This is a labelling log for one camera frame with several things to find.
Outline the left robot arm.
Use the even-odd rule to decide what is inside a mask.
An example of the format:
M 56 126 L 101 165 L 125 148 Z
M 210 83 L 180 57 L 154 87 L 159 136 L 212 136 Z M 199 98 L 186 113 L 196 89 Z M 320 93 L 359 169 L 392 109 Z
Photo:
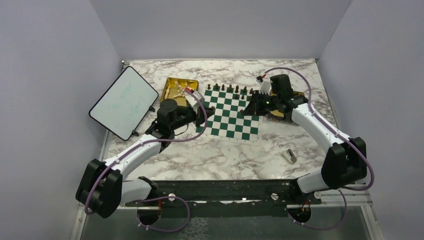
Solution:
M 87 215 L 108 218 L 121 204 L 135 200 L 147 206 L 155 203 L 157 191 L 147 180 L 128 181 L 127 177 L 171 143 L 179 142 L 176 129 L 191 123 L 205 127 L 216 111 L 215 107 L 205 106 L 202 98 L 190 96 L 186 103 L 180 106 L 173 99 L 163 100 L 156 119 L 138 141 L 105 161 L 95 158 L 87 164 L 75 194 Z

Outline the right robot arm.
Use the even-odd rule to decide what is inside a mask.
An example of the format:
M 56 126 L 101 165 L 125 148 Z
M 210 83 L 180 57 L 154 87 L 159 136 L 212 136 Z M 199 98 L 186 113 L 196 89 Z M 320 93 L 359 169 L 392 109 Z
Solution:
M 326 154 L 320 170 L 292 180 L 289 199 L 300 204 L 309 193 L 338 189 L 367 176 L 366 144 L 360 137 L 351 138 L 338 131 L 311 106 L 301 94 L 295 94 L 287 74 L 270 78 L 272 95 L 253 91 L 250 102 L 241 110 L 244 116 L 265 116 L 279 111 L 302 127 Z

